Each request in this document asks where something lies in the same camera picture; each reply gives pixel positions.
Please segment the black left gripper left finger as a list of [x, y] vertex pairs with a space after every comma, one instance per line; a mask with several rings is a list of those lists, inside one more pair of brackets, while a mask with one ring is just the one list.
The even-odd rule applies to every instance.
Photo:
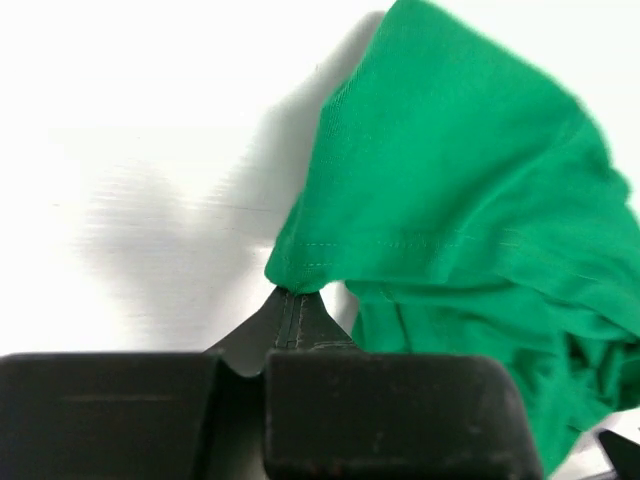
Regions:
[[5, 479], [262, 479], [267, 355], [300, 300], [274, 290], [203, 352], [22, 353], [1, 360]]

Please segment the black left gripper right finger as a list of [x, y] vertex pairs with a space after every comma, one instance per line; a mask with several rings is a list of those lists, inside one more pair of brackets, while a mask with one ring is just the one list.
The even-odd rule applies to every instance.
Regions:
[[540, 479], [524, 405], [485, 356], [373, 354], [316, 294], [275, 292], [263, 370], [273, 479]]

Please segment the green t-shirt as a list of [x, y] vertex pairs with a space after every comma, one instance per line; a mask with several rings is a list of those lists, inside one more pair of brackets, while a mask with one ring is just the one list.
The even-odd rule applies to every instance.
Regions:
[[265, 274], [357, 297], [380, 352], [481, 354], [520, 388], [546, 473], [639, 404], [639, 227], [595, 123], [551, 78], [398, 1], [328, 98]]

